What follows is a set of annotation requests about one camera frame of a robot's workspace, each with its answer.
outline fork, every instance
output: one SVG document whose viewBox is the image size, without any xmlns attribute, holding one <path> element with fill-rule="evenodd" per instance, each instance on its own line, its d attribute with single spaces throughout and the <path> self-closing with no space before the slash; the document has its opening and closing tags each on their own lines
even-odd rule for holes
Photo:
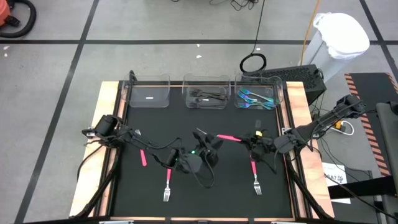
<svg viewBox="0 0 398 224">
<path fill-rule="evenodd" d="M 163 194 L 163 201 L 164 202 L 168 202 L 169 198 L 170 198 L 170 187 L 169 187 L 169 183 L 170 183 L 170 177 L 172 175 L 172 170 L 171 169 L 167 169 L 167 181 L 166 181 L 166 188 L 164 189 L 164 194 Z"/>
<path fill-rule="evenodd" d="M 254 174 L 254 190 L 256 191 L 257 195 L 261 195 L 260 183 L 257 180 L 256 162 L 254 162 L 253 159 L 251 159 L 251 169 L 253 170 Z"/>
</svg>

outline table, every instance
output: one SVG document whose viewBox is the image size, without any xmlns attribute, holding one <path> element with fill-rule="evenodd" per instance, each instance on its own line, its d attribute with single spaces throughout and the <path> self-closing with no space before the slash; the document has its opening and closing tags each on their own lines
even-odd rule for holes
<svg viewBox="0 0 398 224">
<path fill-rule="evenodd" d="M 116 95 L 118 93 L 118 85 L 119 82 L 103 82 L 101 84 L 101 89 L 99 91 L 98 101 L 96 105 L 96 110 L 93 117 L 92 126 L 95 126 L 97 122 L 100 120 L 102 115 L 104 114 L 113 114 L 114 106 L 116 103 Z M 300 126 L 304 124 L 310 123 L 311 117 L 309 113 L 309 108 L 307 104 L 307 99 L 305 96 L 305 91 L 303 84 L 301 82 L 287 82 L 286 83 L 286 93 L 289 96 L 289 104 L 286 101 L 281 103 L 281 111 L 282 117 L 284 121 L 284 126 L 289 127 L 289 115 L 290 111 L 287 108 L 291 108 L 291 117 L 294 122 L 294 125 Z M 124 111 L 124 106 L 120 106 L 119 110 L 116 111 L 118 115 L 122 115 Z M 317 147 L 317 142 L 314 140 L 313 145 Z M 87 145 L 85 155 L 89 155 L 92 151 L 94 151 L 99 145 L 97 143 Z M 78 180 L 75 196 L 73 198 L 72 207 L 70 216 L 76 215 L 80 212 L 86 203 L 90 200 L 92 195 L 95 193 L 96 189 L 99 186 L 101 171 L 104 166 L 104 158 L 105 158 L 106 149 L 100 149 L 92 158 L 86 161 L 85 165 L 82 167 L 80 172 L 80 178 Z M 113 157 L 115 155 L 115 151 L 112 150 L 109 155 L 110 165 L 113 162 Z M 320 155 L 316 152 L 310 151 L 308 148 L 304 148 L 301 153 L 302 158 L 302 168 L 303 174 L 305 176 L 305 181 L 307 184 L 308 190 L 317 200 L 317 202 L 322 206 L 322 208 L 329 214 L 334 217 L 333 208 L 330 201 L 330 196 L 328 192 L 328 188 L 326 186 L 326 180 L 324 178 L 324 172 L 322 167 L 322 161 L 320 159 Z M 297 169 L 297 164 L 293 162 L 293 166 Z M 106 203 L 109 198 L 109 189 L 110 186 L 105 190 L 102 200 L 98 209 L 99 216 L 103 216 L 107 214 L 106 211 Z M 306 217 L 305 203 L 303 201 L 303 196 L 296 186 L 296 198 L 298 201 L 298 211 L 300 217 Z M 316 218 L 316 214 L 314 211 L 311 211 L 312 216 Z M 128 220 L 165 220 L 164 217 L 113 217 L 113 219 L 128 219 Z M 179 218 L 173 217 L 172 220 L 209 220 L 209 221 L 221 221 L 228 220 L 225 218 Z M 255 218 L 254 221 L 293 221 L 293 218 Z M 230 221 L 248 221 L 248 218 L 231 218 Z"/>
</svg>

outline orange vacuum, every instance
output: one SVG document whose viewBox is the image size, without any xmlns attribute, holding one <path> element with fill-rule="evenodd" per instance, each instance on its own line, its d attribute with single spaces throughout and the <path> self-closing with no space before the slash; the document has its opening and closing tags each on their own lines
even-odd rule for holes
<svg viewBox="0 0 398 224">
<path fill-rule="evenodd" d="M 29 7 L 30 9 L 29 20 L 27 21 L 25 27 L 23 27 L 21 30 L 17 32 L 14 33 L 1 32 L 1 28 L 3 26 L 7 25 L 13 27 L 19 26 L 20 21 L 11 15 L 11 9 L 14 8 L 16 2 L 23 3 Z M 0 37 L 4 38 L 22 37 L 23 35 L 26 35 L 32 30 L 35 21 L 36 21 L 36 8 L 29 0 L 0 0 Z"/>
</svg>

